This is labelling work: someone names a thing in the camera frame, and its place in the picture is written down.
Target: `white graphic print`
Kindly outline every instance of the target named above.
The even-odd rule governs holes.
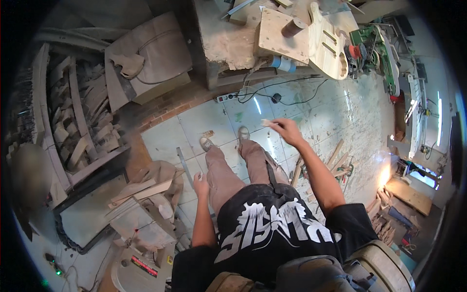
[[[251,206],[245,203],[243,206],[245,211],[237,218],[239,225],[222,242],[221,251],[217,255],[215,263],[231,257],[239,249],[244,249],[251,244],[259,245],[259,243],[264,242],[263,245],[259,245],[253,250],[265,248],[270,243],[274,232],[280,234],[290,246],[298,247],[290,242],[289,223],[293,223],[299,241],[312,240],[321,243],[318,231],[325,242],[333,241],[329,229],[316,220],[306,218],[305,207],[298,202],[297,198],[286,202],[279,210],[272,206],[269,214],[262,203],[253,203]]]

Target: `hand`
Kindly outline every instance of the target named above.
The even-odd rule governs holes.
[[[278,132],[289,145],[295,148],[297,148],[300,143],[305,142],[294,120],[285,118],[274,119],[269,126]]]
[[[201,172],[195,173],[193,177],[193,188],[198,199],[200,197],[207,197],[209,194],[209,184],[207,183],[206,175],[201,175]]]

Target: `black t-shirt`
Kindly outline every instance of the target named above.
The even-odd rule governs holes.
[[[346,259],[357,248],[378,239],[362,204],[334,208],[326,226],[319,223],[297,191],[280,184],[248,185],[219,211],[218,247],[198,246],[174,259],[172,291],[203,292],[223,271],[272,285],[277,268],[304,256]]]

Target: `person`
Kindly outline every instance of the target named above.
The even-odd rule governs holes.
[[[282,168],[239,129],[240,155],[251,184],[230,169],[222,151],[201,138],[208,173],[194,175],[198,209],[192,249],[178,253],[172,270],[172,291],[205,291],[223,271],[274,288],[277,268],[304,256],[330,255],[341,263],[357,248],[378,239],[365,207],[346,204],[339,183],[303,139],[293,120],[271,121],[270,127],[295,147],[326,224],[319,223]],[[216,236],[208,203],[217,215]]]

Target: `unfinished guitar body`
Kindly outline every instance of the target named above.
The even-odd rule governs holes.
[[[133,79],[144,66],[144,57],[137,54],[132,54],[130,57],[110,54],[109,59],[113,61],[115,66],[122,66],[120,74],[126,79]]]
[[[323,18],[316,2],[310,3],[311,17],[309,32],[309,65],[321,74],[343,80],[348,74],[348,63],[344,53],[345,37],[337,36],[335,26]]]

